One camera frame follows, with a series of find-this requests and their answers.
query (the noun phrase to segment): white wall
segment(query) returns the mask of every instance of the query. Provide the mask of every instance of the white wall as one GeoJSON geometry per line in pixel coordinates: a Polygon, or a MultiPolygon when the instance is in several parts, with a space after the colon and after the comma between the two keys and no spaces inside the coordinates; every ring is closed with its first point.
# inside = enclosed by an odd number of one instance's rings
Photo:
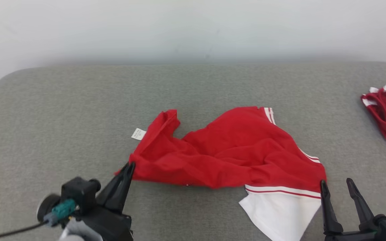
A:
{"type": "Polygon", "coordinates": [[[64,63],[386,61],[386,0],[0,0],[0,78],[64,63]]]}

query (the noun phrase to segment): garment care label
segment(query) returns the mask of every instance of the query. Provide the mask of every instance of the garment care label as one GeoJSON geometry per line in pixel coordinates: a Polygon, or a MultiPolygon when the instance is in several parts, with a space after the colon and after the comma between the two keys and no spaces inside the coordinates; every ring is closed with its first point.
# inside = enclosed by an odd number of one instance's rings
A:
{"type": "Polygon", "coordinates": [[[142,140],[142,138],[145,136],[145,133],[147,133],[144,130],[141,130],[140,128],[136,128],[135,132],[131,136],[133,139],[142,140]]]}

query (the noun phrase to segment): teal connector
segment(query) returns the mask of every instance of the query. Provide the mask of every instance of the teal connector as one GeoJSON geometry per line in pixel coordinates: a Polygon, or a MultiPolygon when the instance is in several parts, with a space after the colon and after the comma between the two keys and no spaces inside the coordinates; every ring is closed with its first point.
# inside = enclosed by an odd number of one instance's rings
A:
{"type": "Polygon", "coordinates": [[[58,220],[66,218],[75,211],[75,202],[72,199],[67,199],[63,203],[58,204],[52,209],[52,213],[56,215],[58,220]]]}

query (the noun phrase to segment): black cable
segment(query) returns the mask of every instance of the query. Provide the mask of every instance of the black cable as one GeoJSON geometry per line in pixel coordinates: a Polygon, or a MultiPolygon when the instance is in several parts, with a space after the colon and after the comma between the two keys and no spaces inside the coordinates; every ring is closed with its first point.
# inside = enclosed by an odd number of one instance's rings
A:
{"type": "Polygon", "coordinates": [[[18,233],[21,233],[21,232],[26,232],[26,231],[29,231],[29,230],[32,230],[32,229],[36,229],[38,227],[43,226],[46,223],[48,223],[48,221],[44,221],[42,223],[38,223],[38,224],[29,226],[29,227],[26,227],[26,228],[23,228],[23,229],[17,229],[17,230],[13,230],[13,231],[10,231],[10,232],[1,233],[0,234],[0,238],[6,237],[6,236],[10,236],[10,235],[15,235],[15,234],[18,234],[18,233]]]}

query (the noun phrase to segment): gray fabric surface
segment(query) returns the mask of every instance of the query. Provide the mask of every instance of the gray fabric surface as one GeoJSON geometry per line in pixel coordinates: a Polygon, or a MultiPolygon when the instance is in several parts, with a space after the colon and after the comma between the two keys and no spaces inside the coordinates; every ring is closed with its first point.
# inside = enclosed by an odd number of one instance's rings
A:
{"type": "MultiPolygon", "coordinates": [[[[161,111],[178,109],[175,136],[237,106],[273,107],[275,121],[320,157],[337,218],[358,228],[345,179],[386,214],[386,141],[360,101],[386,84],[386,63],[50,67],[0,81],[0,232],[36,222],[45,195],[75,176],[106,184],[161,111]]],[[[268,240],[238,204],[240,188],[134,181],[126,214],[139,241],[268,240]]],[[[9,240],[54,241],[41,228],[9,240]]],[[[318,211],[302,240],[322,240],[318,211]]]]}

